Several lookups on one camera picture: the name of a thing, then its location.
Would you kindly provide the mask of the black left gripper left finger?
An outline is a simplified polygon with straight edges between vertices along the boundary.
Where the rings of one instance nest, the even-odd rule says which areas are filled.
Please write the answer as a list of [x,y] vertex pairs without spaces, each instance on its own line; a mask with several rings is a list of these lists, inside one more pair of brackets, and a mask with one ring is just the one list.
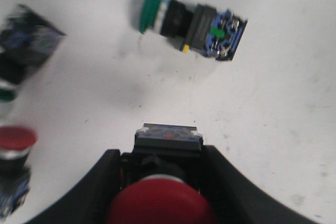
[[106,150],[92,169],[58,201],[28,223],[104,223],[121,186],[120,151]]

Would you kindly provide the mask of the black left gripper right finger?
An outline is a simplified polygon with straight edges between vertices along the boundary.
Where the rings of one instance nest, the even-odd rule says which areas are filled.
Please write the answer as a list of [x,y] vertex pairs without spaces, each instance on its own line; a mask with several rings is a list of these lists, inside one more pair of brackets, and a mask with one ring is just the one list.
[[213,145],[202,147],[200,191],[218,223],[316,223],[257,187]]

